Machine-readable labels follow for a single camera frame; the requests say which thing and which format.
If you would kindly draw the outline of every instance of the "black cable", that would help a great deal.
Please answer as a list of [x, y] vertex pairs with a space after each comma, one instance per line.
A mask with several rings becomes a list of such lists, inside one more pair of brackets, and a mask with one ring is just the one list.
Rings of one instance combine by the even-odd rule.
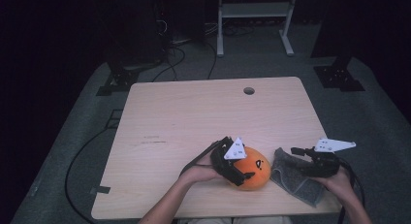
[[100, 131], [99, 133], [97, 133], [96, 135], [94, 135], [90, 140], [88, 140], [82, 147], [81, 149], [76, 153], [75, 157], [72, 159], [72, 162], [70, 163], [69, 169], [67, 170], [66, 173], [66, 177], [64, 180], [64, 192], [65, 192], [65, 196], [67, 201], [69, 202], [70, 206], [72, 207], [72, 209], [82, 218], [84, 219], [87, 223], [90, 224], [94, 224], [94, 222], [89, 219], [87, 216], [85, 216], [83, 213], [81, 213], [75, 206], [75, 204], [73, 203], [72, 199], [70, 198], [69, 195], [69, 188], [68, 188], [68, 180], [69, 180], [69, 175], [70, 175], [70, 171], [72, 170], [72, 167], [74, 165], [74, 163], [76, 162], [77, 158], [79, 157], [79, 155], [82, 153], [82, 151], [91, 143], [93, 142], [97, 137], [99, 137], [101, 134], [103, 134], [104, 132], [106, 132], [109, 129], [116, 129], [116, 126], [118, 126], [119, 122], [115, 122], [112, 125], [109, 125], [111, 121], [111, 118], [108, 120], [108, 122], [106, 123], [106, 127]]
[[223, 35], [225, 37], [231, 37], [231, 38], [243, 37], [245, 35], [248, 35], [254, 32], [253, 26], [250, 26], [249, 28], [250, 30], [247, 30], [245, 27], [236, 27], [233, 25], [227, 25], [223, 28]]
[[182, 49], [180, 49], [180, 48], [173, 48], [173, 49], [177, 49], [177, 50], [179, 50], [179, 51], [182, 53], [181, 59], [180, 59], [179, 61], [177, 61], [175, 64], [173, 64], [173, 65], [171, 65], [170, 67], [168, 67], [168, 68], [164, 69], [163, 71], [161, 71], [159, 74], [157, 74], [157, 76], [154, 77], [154, 79], [152, 80], [152, 82], [154, 82], [155, 80], [157, 80], [157, 78], [160, 77], [160, 76], [161, 76], [163, 73], [165, 73], [166, 71], [168, 71], [168, 70], [170, 70], [170, 69], [173, 69], [173, 70], [174, 70], [174, 66], [180, 64], [180, 63], [184, 60], [184, 58], [185, 58], [185, 52], [184, 52], [184, 50], [182, 50]]
[[[359, 178], [354, 173], [354, 170], [351, 168], [350, 164], [346, 160], [344, 160], [342, 158], [338, 158], [338, 159], [340, 161], [341, 166], [348, 171], [348, 173], [350, 175], [350, 184], [353, 187], [353, 189], [354, 189], [354, 186], [356, 184], [360, 188], [361, 197], [362, 197], [361, 200], [362, 200], [362, 203], [363, 203], [363, 207], [365, 208], [365, 193], [364, 193], [364, 188], [363, 188], [362, 184], [360, 183]], [[344, 221], [345, 212], [346, 212], [345, 207], [342, 207], [341, 211], [339, 213], [339, 216], [338, 216], [338, 224], [342, 224], [342, 222]]]
[[210, 43], [206, 42], [206, 44], [211, 47], [212, 52], [214, 53], [214, 61], [212, 63], [211, 69], [209, 70], [208, 76], [207, 76], [207, 79], [209, 80], [209, 78], [211, 77], [211, 73], [214, 70], [215, 63], [217, 62], [217, 52], [215, 51], [215, 48]]
[[174, 80], [178, 80], [177, 78], [177, 72], [175, 71], [174, 65], [172, 65], [172, 63], [170, 63], [169, 57], [167, 57], [167, 64], [169, 64], [169, 66], [172, 67], [173, 73], [174, 73]]

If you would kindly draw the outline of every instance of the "white metal frame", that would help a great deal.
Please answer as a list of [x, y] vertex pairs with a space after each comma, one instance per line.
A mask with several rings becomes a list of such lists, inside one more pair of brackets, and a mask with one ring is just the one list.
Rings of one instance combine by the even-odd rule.
[[281, 41], [288, 56], [293, 56], [294, 51], [288, 40], [288, 30], [291, 23], [296, 0], [280, 3], [235, 3], [223, 4], [218, 1], [218, 35], [217, 56], [224, 56], [223, 45], [223, 18], [225, 17], [274, 17], [285, 16], [284, 29], [279, 30]]

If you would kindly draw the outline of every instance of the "wooden table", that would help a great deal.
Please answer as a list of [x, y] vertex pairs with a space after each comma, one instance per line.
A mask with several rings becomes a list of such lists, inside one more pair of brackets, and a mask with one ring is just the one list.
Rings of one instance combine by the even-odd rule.
[[[247, 95], [244, 88], [255, 93]], [[298, 78], [137, 83], [130, 90], [101, 181], [96, 219], [141, 218], [181, 169], [211, 143], [231, 136], [270, 163], [279, 147], [312, 147], [326, 137]], [[225, 180], [195, 184], [176, 217], [254, 216], [337, 212], [326, 192], [313, 208], [274, 182], [239, 191]]]

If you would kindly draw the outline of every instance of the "fabric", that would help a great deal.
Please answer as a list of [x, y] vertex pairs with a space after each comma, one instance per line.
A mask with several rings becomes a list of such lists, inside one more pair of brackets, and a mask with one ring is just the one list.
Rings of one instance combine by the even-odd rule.
[[178, 224], [293, 224], [288, 216], [181, 219]]
[[311, 163], [284, 152], [280, 147], [274, 152], [270, 178], [291, 195], [316, 207], [321, 201], [324, 186], [303, 176], [298, 169], [310, 165]]

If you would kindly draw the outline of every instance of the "dark background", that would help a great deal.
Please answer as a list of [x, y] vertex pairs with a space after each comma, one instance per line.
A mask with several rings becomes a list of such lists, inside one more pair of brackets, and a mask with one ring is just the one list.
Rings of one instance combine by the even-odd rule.
[[[6, 96], [1, 102], [0, 223], [13, 218], [79, 93], [106, 61], [107, 48], [150, 62], [167, 50], [167, 39], [156, 38], [155, 18], [168, 21], [169, 31], [200, 38], [202, 23], [217, 18], [217, 0], [128, 0], [139, 5], [132, 5], [135, 14], [127, 16], [118, 5], [125, 1], [0, 0], [1, 90]], [[299, 24], [323, 20], [313, 57], [338, 55], [349, 39], [354, 56], [372, 69], [408, 120], [410, 1], [298, 0], [293, 18]]]

